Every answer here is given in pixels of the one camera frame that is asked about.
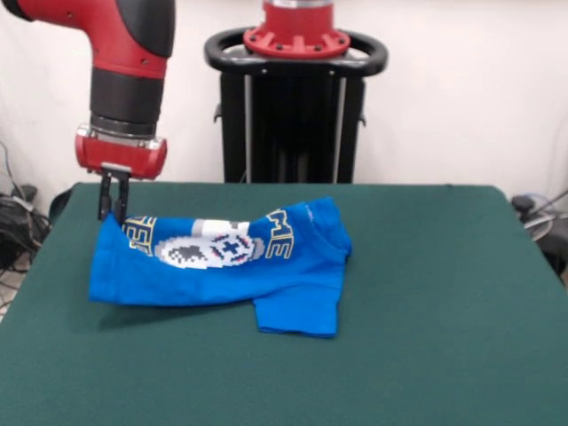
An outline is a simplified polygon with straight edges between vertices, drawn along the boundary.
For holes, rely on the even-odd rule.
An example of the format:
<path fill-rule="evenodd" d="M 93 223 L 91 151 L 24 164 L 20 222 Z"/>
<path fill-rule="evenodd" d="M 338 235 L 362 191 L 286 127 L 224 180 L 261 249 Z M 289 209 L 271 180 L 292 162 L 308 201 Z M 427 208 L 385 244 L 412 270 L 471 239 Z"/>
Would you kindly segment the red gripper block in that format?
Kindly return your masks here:
<path fill-rule="evenodd" d="M 167 153 L 165 138 L 119 138 L 97 132 L 88 124 L 82 124 L 75 134 L 75 155 L 81 167 L 98 173 L 110 170 L 129 174 L 116 176 L 118 196 L 114 201 L 114 217 L 118 224 L 123 224 L 127 216 L 130 177 L 156 179 L 162 173 Z M 99 188 L 100 221 L 112 209 L 111 181 L 112 174 L 104 171 Z"/>

